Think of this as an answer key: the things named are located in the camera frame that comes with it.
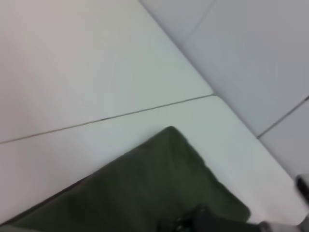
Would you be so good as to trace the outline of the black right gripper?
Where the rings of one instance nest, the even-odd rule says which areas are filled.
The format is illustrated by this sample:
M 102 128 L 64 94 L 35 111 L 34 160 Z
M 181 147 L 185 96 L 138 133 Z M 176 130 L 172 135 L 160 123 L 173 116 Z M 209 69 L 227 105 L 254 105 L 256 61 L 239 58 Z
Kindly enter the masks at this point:
M 198 206 L 192 214 L 164 218 L 157 222 L 157 232 L 260 232 L 256 224 L 237 222 L 215 215 L 209 208 Z

